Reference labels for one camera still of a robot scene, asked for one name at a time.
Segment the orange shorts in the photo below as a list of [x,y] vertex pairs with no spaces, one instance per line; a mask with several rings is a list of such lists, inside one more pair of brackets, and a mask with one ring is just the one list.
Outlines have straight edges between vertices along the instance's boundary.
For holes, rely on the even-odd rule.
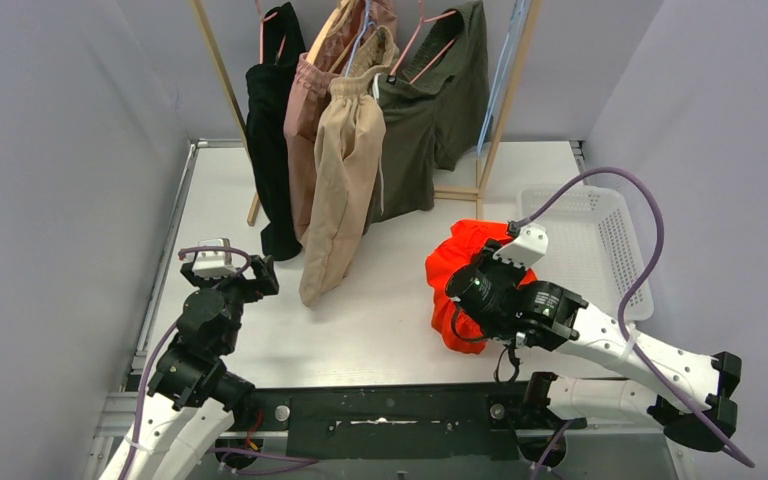
[[487,341],[467,342],[458,337],[478,338],[478,325],[466,314],[456,317],[455,304],[445,294],[450,277],[470,263],[487,240],[506,245],[511,242],[505,223],[463,219],[450,227],[450,235],[425,260],[427,284],[433,290],[431,327],[437,331],[445,346],[461,354],[478,355],[486,348]]

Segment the light blue wire hanger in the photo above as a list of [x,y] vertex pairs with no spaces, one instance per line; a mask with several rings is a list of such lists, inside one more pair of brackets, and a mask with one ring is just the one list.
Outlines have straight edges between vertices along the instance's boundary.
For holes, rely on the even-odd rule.
[[477,156],[482,155],[488,134],[491,131],[497,103],[501,95],[501,89],[503,86],[506,86],[508,82],[509,71],[513,62],[515,43],[517,42],[516,37],[523,32],[527,12],[530,6],[531,1],[528,0],[517,0],[514,2],[508,28],[494,71],[484,120],[476,143]]

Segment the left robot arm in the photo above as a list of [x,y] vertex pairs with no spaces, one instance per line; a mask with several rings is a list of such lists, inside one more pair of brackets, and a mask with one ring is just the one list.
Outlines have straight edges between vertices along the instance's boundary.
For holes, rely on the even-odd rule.
[[235,350],[245,306],[278,294],[274,259],[225,244],[178,256],[195,290],[148,355],[134,420],[103,479],[184,479],[222,433],[255,416],[254,384],[223,359]]

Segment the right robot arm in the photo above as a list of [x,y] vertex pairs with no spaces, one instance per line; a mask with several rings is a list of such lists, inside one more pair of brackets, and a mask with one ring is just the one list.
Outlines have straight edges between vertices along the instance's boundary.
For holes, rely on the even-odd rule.
[[731,396],[741,379],[738,356],[693,353],[637,333],[558,284],[522,284],[524,274],[505,246],[489,240],[450,276],[445,293],[457,312],[478,325],[482,339],[576,357],[614,374],[587,379],[533,374],[522,400],[528,422],[660,427],[670,440],[697,451],[728,449],[737,427],[738,406]]

